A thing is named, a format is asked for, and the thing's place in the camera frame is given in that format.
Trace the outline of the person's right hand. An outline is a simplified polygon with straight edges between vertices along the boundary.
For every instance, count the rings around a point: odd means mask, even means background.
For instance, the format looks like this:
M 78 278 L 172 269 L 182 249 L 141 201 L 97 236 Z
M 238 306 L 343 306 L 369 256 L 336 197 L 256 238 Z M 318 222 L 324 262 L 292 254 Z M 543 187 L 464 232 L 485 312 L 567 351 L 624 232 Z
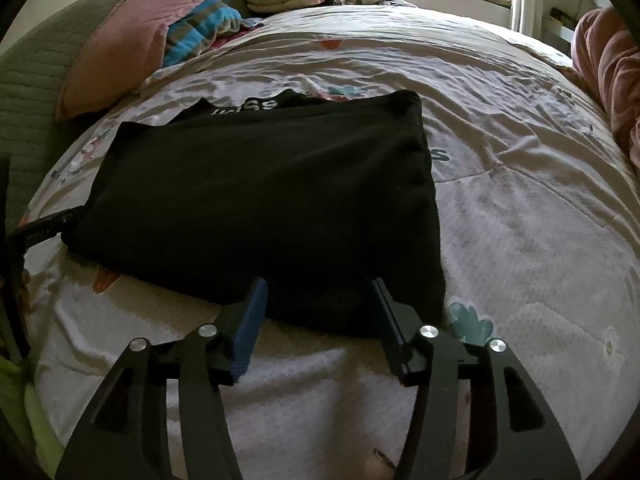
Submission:
M 378 448 L 375 448 L 366 458 L 362 466 L 363 480 L 392 480 L 396 472 L 396 465 Z

